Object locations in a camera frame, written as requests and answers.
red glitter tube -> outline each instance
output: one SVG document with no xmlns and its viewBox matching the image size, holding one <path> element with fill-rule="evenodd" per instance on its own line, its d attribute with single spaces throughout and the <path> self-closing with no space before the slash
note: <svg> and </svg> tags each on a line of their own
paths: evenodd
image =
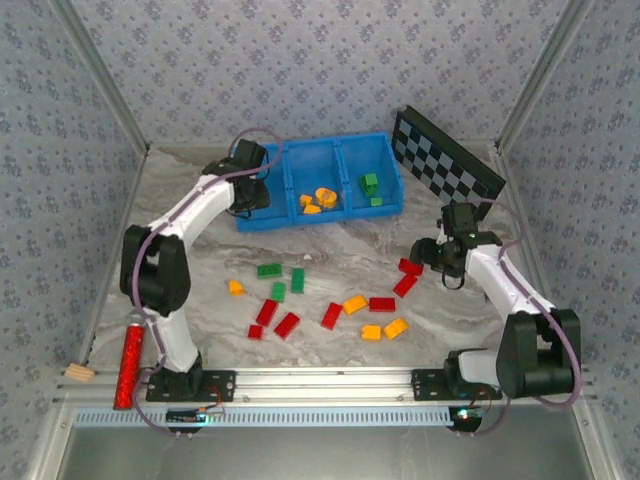
<svg viewBox="0 0 640 480">
<path fill-rule="evenodd" d="M 124 347 L 122 348 L 116 396 L 113 400 L 114 410 L 129 410 L 133 407 L 133 390 L 138 381 L 144 331 L 145 327 L 142 325 L 132 324 L 127 327 Z"/>
</svg>

blue plastic bin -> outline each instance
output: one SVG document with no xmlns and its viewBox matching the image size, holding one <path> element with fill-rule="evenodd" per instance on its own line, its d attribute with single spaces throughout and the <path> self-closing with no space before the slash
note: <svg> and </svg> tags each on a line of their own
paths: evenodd
<svg viewBox="0 0 640 480">
<path fill-rule="evenodd" d="M 265 147 L 273 159 L 277 145 Z M 367 173 L 378 177 L 376 196 L 382 198 L 382 206 L 372 207 L 371 199 L 360 187 L 360 177 Z M 249 219 L 237 218 L 239 231 L 274 230 L 402 212 L 404 184 L 385 132 L 285 142 L 282 159 L 271 169 L 265 183 L 271 206 L 254 210 Z M 300 195 L 310 195 L 315 203 L 315 192 L 320 187 L 336 192 L 338 204 L 332 209 L 323 208 L 322 213 L 303 214 Z"/>
</svg>

metal bracket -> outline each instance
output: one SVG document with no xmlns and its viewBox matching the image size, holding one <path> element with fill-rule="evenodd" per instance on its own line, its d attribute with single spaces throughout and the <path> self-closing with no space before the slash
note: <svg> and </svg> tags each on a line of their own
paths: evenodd
<svg viewBox="0 0 640 480">
<path fill-rule="evenodd" d="M 413 388 L 413 399 L 416 402 L 425 401 L 451 401 L 451 400 L 473 400 L 476 395 L 478 400 L 488 400 L 484 387 L 491 392 L 491 400 L 502 399 L 502 393 L 489 385 L 480 383 L 459 382 L 455 387 L 451 387 L 447 382 L 444 369 L 425 368 L 411 371 L 411 387 Z"/>
<path fill-rule="evenodd" d="M 236 372 L 233 370 L 203 370 L 202 383 L 195 395 L 185 398 L 184 394 L 166 390 L 160 372 L 152 375 L 147 386 L 147 402 L 192 402 L 212 403 L 221 401 L 233 402 L 236 389 Z"/>
</svg>

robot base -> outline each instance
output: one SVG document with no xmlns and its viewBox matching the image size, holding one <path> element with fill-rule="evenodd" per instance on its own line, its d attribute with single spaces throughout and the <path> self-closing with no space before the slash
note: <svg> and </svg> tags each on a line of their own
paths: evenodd
<svg viewBox="0 0 640 480">
<path fill-rule="evenodd" d="M 233 370 L 203 370 L 202 357 L 185 373 L 166 368 L 149 378 L 147 402 L 232 402 L 236 388 Z"/>
<path fill-rule="evenodd" d="M 458 356 L 465 350 L 450 352 L 444 368 L 424 368 L 411 372 L 413 399 L 417 402 L 451 400 L 487 400 L 482 397 L 482 388 L 491 392 L 492 400 L 502 399 L 502 392 L 491 385 L 468 383 L 462 379 L 458 367 Z"/>
</svg>

cable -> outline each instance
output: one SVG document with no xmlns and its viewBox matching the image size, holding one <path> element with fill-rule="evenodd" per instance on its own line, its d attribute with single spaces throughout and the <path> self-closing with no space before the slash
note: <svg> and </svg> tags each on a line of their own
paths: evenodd
<svg viewBox="0 0 640 480">
<path fill-rule="evenodd" d="M 528 298 L 531 304 L 534 307 L 536 307 L 540 311 L 540 313 L 544 316 L 544 318 L 549 322 L 549 325 L 551 325 L 551 328 L 558 335 L 560 342 L 562 342 L 562 346 L 564 347 L 564 349 L 567 352 L 567 355 L 569 356 L 569 360 L 571 361 L 571 369 L 573 371 L 573 391 L 571 392 L 571 395 L 569 396 L 569 398 L 567 398 L 563 402 L 552 402 L 551 400 L 547 400 L 546 398 L 542 398 L 542 397 L 536 397 L 536 399 L 540 403 L 548 407 L 558 407 L 558 408 L 570 407 L 576 402 L 578 397 L 580 397 L 580 391 L 582 390 L 582 375 L 580 372 L 580 362 L 578 362 L 578 356 L 576 355 L 575 350 L 571 346 L 571 342 L 567 338 L 567 335 L 564 333 L 564 331 L 562 330 L 562 327 L 558 324 L 556 319 L 553 318 L 551 316 L 551 313 L 548 312 L 547 309 L 545 309 L 542 306 L 542 304 L 532 295 L 531 292 L 527 290 L 527 288 L 524 285 L 522 285 L 522 283 L 520 283 L 520 281 L 518 281 L 518 279 L 511 272 L 511 270 L 509 270 L 506 262 L 502 258 L 506 253 L 507 249 L 522 242 L 524 238 L 524 225 L 522 224 L 522 219 L 511 207 L 509 207 L 508 205 L 498 200 L 493 200 L 490 198 L 480 198 L 480 199 L 470 200 L 470 202 L 471 203 L 491 203 L 494 205 L 498 205 L 500 208 L 509 212 L 511 216 L 515 219 L 515 221 L 518 223 L 517 238 L 515 240 L 505 243 L 500 248 L 500 251 L 498 252 L 498 262 L 500 263 L 500 268 L 502 269 L 506 277 L 509 279 L 509 281 L 511 281 L 513 286 L 516 287 L 522 295 Z"/>
<path fill-rule="evenodd" d="M 511 408 L 511 399 L 509 397 L 506 397 L 506 398 L 507 398 L 507 402 L 504 404 L 504 408 L 502 409 L 502 412 L 500 413 L 498 420 L 496 420 L 495 423 L 491 425 L 489 428 L 485 428 L 484 430 L 480 430 L 479 432 L 474 432 L 474 433 L 468 433 L 468 432 L 454 432 L 454 433 L 460 437 L 483 437 L 485 435 L 489 435 L 490 433 L 495 432 L 498 428 L 502 426 L 504 421 L 507 419 L 507 413 Z"/>
<path fill-rule="evenodd" d="M 257 168 L 250 168 L 250 169 L 247 169 L 247 170 L 241 170 L 239 172 L 226 173 L 224 175 L 221 175 L 219 177 L 214 178 L 210 182 L 207 182 L 202 187 L 202 189 L 194 192 L 189 198 L 187 198 L 187 200 L 180 206 L 180 208 L 178 208 L 173 213 L 173 215 L 171 215 L 169 217 L 169 219 L 167 221 L 163 222 L 160 226 L 156 227 L 154 230 L 152 230 L 149 233 L 147 238 L 144 240 L 144 242 L 142 242 L 142 245 L 140 246 L 140 250 L 138 251 L 138 255 L 136 257 L 136 261 L 135 261 L 134 266 L 133 266 L 132 288 L 131 288 L 131 296 L 132 296 L 132 299 L 133 299 L 133 304 L 136 307 L 136 310 L 138 311 L 138 314 L 142 318 L 144 318 L 147 321 L 147 323 L 149 324 L 149 326 L 151 327 L 151 332 L 153 333 L 153 337 L 155 338 L 156 343 L 158 344 L 158 350 L 160 350 L 160 355 L 161 355 L 160 361 L 159 361 L 158 365 L 156 366 L 156 368 L 153 369 L 151 372 L 149 372 L 147 374 L 141 375 L 140 378 L 138 379 L 138 382 L 136 383 L 136 386 L 133 389 L 133 405 L 134 405 L 136 411 L 138 412 L 138 415 L 140 415 L 142 420 L 147 425 L 149 425 L 154 430 L 156 430 L 158 432 L 161 432 L 161 433 L 163 433 L 165 435 L 167 435 L 167 434 L 171 435 L 171 436 L 175 435 L 176 437 L 178 437 L 179 436 L 179 432 L 176 433 L 176 434 L 173 434 L 168 429 L 162 428 L 159 425 L 156 425 L 155 423 L 153 423 L 153 421 L 149 417 L 147 417 L 145 415 L 145 413 L 142 411 L 142 409 L 138 405 L 138 401 L 137 401 L 138 391 L 140 390 L 142 384 L 145 383 L 151 377 L 151 375 L 159 372 L 164 367 L 164 365 L 166 363 L 166 360 L 167 360 L 166 347 L 165 347 L 164 342 L 162 341 L 162 337 L 160 336 L 160 333 L 158 331 L 158 327 L 157 327 L 157 324 L 156 324 L 156 317 L 154 315 L 148 314 L 147 312 L 144 311 L 144 307 L 142 306 L 142 301 L 140 299 L 139 280 L 140 280 L 140 268 L 142 266 L 142 261 L 143 261 L 145 255 L 146 255 L 147 249 L 149 248 L 149 246 L 151 245 L 151 243 L 153 242 L 155 237 L 157 237 L 165 228 L 167 228 L 169 225 L 171 225 L 173 222 L 175 222 L 180 217 L 180 215 L 182 215 L 193 204 L 193 202 L 196 201 L 196 199 L 200 195 L 203 195 L 205 192 L 207 192 L 210 188 L 212 188 L 214 185 L 216 185 L 219 182 L 222 182 L 224 180 L 228 180 L 228 179 L 231 179 L 231 178 L 244 177 L 244 176 L 247 176 L 247 175 L 254 175 L 254 174 L 263 172 L 265 170 L 269 170 L 271 167 L 273 167 L 275 164 L 277 164 L 280 161 L 280 159 L 282 158 L 282 152 L 284 150 L 284 145 L 282 144 L 282 140 L 271 129 L 263 128 L 263 127 L 252 127 L 252 128 L 247 128 L 246 130 L 241 131 L 233 139 L 233 141 L 231 142 L 231 145 L 229 146 L 229 156 L 231 156 L 233 148 L 235 147 L 235 145 L 238 142 L 238 140 L 240 140 L 245 135 L 247 135 L 249 133 L 253 133 L 253 132 L 266 133 L 267 135 L 270 135 L 271 137 L 273 137 L 273 139 L 276 141 L 276 143 L 278 144 L 278 152 L 276 153 L 276 157 L 273 159 L 273 161 L 268 162 L 266 165 L 261 165 L 260 167 L 257 167 Z"/>
<path fill-rule="evenodd" d="M 469 404 L 469 406 L 467 408 L 471 408 L 473 407 L 476 402 L 478 400 L 480 400 L 480 392 L 484 392 L 485 395 L 487 396 L 487 398 L 489 399 L 489 406 L 487 407 L 487 409 L 484 411 L 485 414 L 489 413 L 489 410 L 491 410 L 491 405 L 493 404 L 493 398 L 491 397 L 491 391 L 485 387 L 484 385 L 478 385 L 478 388 L 476 388 L 476 394 L 473 397 L 473 400 L 471 400 L 471 403 Z"/>
</svg>

